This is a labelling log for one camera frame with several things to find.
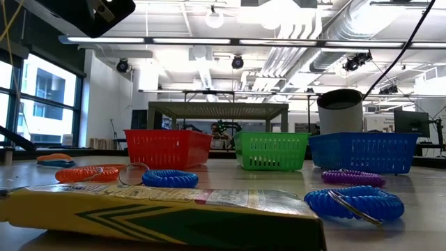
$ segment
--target yellow box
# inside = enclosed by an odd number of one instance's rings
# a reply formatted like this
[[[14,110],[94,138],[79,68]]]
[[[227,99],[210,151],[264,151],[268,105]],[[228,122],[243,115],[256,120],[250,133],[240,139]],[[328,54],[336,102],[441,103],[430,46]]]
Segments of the yellow box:
[[[71,183],[0,191],[17,227],[219,248],[326,250],[322,221],[295,194]]]

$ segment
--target security camera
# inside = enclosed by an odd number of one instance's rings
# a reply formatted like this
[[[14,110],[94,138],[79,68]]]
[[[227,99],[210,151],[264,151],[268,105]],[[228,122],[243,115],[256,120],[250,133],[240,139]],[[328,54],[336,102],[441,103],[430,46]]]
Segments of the security camera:
[[[132,66],[128,64],[128,59],[119,59],[116,70],[120,73],[128,73],[132,70]]]
[[[243,59],[242,56],[234,56],[234,59],[232,60],[232,68],[233,69],[241,69],[243,67]]]

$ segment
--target spotlight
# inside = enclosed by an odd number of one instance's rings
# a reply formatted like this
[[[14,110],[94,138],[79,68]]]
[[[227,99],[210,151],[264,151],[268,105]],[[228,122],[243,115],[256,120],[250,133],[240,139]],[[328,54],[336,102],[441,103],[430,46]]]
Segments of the spotlight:
[[[232,61],[232,68],[233,69],[241,69],[243,67],[243,59],[242,56],[234,56],[234,59]]]
[[[398,93],[398,87],[396,86],[396,84],[393,84],[385,88],[381,88],[379,90],[379,94],[389,95],[393,93]]]
[[[372,60],[370,51],[367,53],[358,53],[353,57],[347,58],[347,62],[342,66],[346,71],[357,70],[360,66],[363,66],[365,62]]]
[[[132,70],[132,66],[128,64],[128,59],[119,59],[116,70],[120,73],[128,73]]]

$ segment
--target basket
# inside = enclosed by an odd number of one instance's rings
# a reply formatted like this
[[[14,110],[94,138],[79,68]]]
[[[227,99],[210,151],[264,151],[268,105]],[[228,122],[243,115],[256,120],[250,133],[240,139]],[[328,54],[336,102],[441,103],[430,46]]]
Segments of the basket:
[[[302,169],[307,133],[239,132],[234,136],[238,163],[246,170]]]
[[[309,138],[313,162],[323,169],[407,174],[417,133],[338,132]]]
[[[191,130],[124,130],[130,162],[186,169],[208,161],[211,135]]]

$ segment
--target person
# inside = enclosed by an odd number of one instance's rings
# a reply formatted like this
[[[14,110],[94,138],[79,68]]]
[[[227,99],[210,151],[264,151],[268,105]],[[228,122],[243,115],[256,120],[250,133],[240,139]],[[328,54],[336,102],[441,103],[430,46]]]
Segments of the person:
[[[232,136],[227,133],[226,131],[220,133],[218,130],[218,124],[217,123],[213,123],[210,126],[211,129],[211,135],[213,136],[213,139],[225,139],[226,140],[226,145],[231,147],[231,140],[232,140]]]

